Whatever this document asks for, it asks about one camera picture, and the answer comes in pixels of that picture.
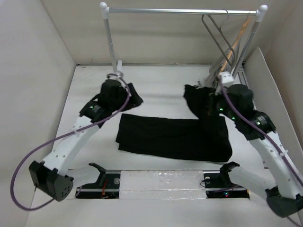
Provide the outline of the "black trousers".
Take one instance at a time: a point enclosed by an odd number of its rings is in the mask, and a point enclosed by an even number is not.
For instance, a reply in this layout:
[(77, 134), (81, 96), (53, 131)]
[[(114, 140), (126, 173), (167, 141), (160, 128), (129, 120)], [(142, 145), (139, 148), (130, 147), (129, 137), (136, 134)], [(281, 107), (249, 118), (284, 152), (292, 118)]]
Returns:
[(185, 85), (183, 97), (196, 119), (169, 119), (122, 114), (118, 149), (156, 157), (227, 162), (232, 157), (224, 117), (206, 107), (213, 88)]

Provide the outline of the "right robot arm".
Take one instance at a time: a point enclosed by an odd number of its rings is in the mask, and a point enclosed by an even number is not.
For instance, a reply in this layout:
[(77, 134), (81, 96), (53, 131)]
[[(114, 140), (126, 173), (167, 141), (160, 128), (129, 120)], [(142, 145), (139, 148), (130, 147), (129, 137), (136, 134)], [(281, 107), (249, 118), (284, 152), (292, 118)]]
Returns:
[(214, 89), (206, 97), (210, 116), (223, 114), (260, 154), (273, 180), (268, 181), (245, 170), (236, 162), (220, 168), (219, 181), (224, 186), (236, 184), (263, 198), (279, 217), (287, 218), (303, 209), (303, 176), (284, 149), (269, 116), (254, 109), (253, 93), (247, 86), (235, 84)]

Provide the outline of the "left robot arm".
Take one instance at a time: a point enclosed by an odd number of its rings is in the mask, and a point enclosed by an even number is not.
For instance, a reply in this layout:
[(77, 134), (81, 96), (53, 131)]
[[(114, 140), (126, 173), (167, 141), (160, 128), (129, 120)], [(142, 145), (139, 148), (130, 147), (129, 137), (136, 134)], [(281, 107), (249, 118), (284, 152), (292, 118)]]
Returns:
[(54, 151), (42, 161), (33, 161), (29, 172), (34, 186), (56, 201), (64, 200), (73, 187), (92, 184), (101, 187), (105, 183), (106, 170), (96, 163), (87, 167), (69, 169), (74, 158), (114, 112), (124, 112), (143, 103), (132, 83), (107, 79), (100, 93), (81, 109), (71, 135), (63, 138)]

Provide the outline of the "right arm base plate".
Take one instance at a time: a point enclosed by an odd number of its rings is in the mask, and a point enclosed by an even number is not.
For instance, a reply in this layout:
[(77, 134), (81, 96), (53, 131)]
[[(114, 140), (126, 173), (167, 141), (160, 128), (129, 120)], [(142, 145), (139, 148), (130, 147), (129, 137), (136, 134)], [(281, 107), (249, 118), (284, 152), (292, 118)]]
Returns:
[(207, 199), (249, 199), (249, 191), (240, 185), (224, 183), (219, 171), (203, 171), (200, 186), (205, 189)]

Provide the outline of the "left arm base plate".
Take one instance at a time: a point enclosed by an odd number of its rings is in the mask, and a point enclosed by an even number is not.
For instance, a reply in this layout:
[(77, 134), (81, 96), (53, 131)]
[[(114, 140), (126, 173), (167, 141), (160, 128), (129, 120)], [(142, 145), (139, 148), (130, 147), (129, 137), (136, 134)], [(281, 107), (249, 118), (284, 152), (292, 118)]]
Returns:
[(107, 171), (104, 182), (88, 183), (76, 189), (77, 199), (118, 199), (120, 192), (121, 171)]

